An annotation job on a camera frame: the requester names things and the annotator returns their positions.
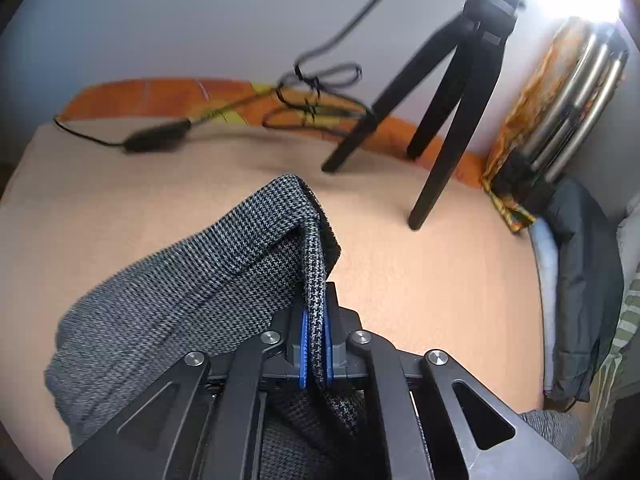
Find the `grey houndstooth pants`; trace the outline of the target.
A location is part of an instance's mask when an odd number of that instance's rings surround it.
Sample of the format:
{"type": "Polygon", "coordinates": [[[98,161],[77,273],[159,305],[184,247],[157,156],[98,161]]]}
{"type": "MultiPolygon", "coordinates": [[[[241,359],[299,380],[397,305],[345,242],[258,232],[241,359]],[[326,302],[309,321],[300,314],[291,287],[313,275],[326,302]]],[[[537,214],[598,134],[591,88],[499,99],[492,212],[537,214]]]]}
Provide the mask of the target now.
{"type": "Polygon", "coordinates": [[[58,479],[574,479],[537,414],[449,353],[349,334],[324,378],[324,295],[340,255],[292,174],[121,270],[63,316],[46,384],[73,451],[58,479]],[[307,311],[307,385],[270,376],[281,310],[307,311]]]}

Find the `dark grey folded garment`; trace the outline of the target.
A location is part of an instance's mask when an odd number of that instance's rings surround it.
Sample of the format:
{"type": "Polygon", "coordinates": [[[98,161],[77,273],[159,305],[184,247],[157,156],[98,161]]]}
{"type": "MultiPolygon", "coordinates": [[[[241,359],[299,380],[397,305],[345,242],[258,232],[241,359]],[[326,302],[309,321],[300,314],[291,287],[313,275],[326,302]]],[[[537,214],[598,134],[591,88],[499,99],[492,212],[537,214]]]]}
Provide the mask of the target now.
{"type": "Polygon", "coordinates": [[[624,274],[614,224],[591,193],[564,177],[542,213],[559,251],[554,372],[550,398],[589,400],[589,389],[612,347],[624,274]]]}

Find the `orange patterned cloth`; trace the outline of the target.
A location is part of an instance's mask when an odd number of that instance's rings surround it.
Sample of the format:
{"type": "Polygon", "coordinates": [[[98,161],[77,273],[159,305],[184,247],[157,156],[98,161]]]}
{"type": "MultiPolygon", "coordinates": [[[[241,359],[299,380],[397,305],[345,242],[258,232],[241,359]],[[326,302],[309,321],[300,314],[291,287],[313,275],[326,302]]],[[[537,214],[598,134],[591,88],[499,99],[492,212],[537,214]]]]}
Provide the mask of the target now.
{"type": "Polygon", "coordinates": [[[512,192],[494,190],[496,177],[514,148],[519,148],[529,139],[547,108],[559,95],[562,85],[577,65],[591,31],[592,25],[580,18],[569,18],[561,25],[504,118],[488,155],[480,184],[512,234],[531,226],[535,218],[518,203],[512,192]]]}

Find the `orange patterned bedsheet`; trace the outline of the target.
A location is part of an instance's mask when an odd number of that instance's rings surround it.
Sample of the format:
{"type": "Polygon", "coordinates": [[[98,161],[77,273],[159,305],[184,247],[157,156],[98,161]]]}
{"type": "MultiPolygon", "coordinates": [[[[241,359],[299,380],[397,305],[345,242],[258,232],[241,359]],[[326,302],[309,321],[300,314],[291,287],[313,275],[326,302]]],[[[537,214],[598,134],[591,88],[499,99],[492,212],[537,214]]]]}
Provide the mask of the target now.
{"type": "MultiPolygon", "coordinates": [[[[212,78],[152,78],[129,79],[86,87],[77,93],[58,114],[62,122],[74,120],[121,117],[194,118],[209,108],[219,108],[236,100],[249,98],[270,84],[212,78]]],[[[214,122],[228,125],[261,126],[268,112],[280,107],[276,96],[267,96],[257,102],[225,112],[214,122]]],[[[367,138],[364,150],[406,160],[406,148],[416,125],[390,116],[367,138]]],[[[428,144],[416,161],[431,169],[444,140],[440,136],[428,144]]],[[[480,188],[485,157],[466,151],[454,174],[459,182],[470,188],[480,188]]]]}

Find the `green white striped pillow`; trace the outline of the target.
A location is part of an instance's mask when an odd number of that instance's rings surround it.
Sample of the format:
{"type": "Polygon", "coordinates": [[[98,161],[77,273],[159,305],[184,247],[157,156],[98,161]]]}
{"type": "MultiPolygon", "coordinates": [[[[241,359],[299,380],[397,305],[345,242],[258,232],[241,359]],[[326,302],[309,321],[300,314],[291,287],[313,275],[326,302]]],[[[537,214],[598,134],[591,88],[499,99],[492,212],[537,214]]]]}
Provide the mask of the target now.
{"type": "Polygon", "coordinates": [[[629,361],[626,350],[639,333],[639,274],[626,291],[610,352],[591,384],[592,410],[582,425],[586,435],[572,456],[578,474],[585,478],[604,457],[611,435],[615,404],[622,397],[624,365],[629,361]]]}

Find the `black mini tripod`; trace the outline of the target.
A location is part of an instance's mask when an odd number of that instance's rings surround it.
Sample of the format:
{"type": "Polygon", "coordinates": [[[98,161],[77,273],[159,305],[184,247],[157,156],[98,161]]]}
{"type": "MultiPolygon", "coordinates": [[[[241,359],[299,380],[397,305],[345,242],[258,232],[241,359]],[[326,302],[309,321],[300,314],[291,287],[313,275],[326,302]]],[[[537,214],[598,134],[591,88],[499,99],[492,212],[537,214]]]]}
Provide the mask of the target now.
{"type": "Polygon", "coordinates": [[[468,148],[495,90],[506,40],[514,31],[522,0],[466,0],[462,11],[425,41],[383,90],[372,110],[337,145],[322,170],[333,174],[390,116],[390,113],[447,55],[452,59],[431,103],[406,149],[408,159],[425,152],[447,118],[452,122],[424,187],[409,214],[408,226],[418,230],[431,213],[458,162],[468,148]]]}

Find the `silver folded tripod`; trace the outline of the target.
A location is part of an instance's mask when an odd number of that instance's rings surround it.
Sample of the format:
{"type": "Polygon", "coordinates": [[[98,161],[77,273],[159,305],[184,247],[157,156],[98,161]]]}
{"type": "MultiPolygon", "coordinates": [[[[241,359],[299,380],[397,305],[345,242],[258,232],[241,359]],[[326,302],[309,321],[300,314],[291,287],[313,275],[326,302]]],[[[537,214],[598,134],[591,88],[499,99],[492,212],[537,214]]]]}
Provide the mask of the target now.
{"type": "Polygon", "coordinates": [[[559,95],[526,142],[506,158],[491,191],[530,212],[543,207],[614,96],[627,60],[626,42],[615,25],[591,29],[559,95]]]}

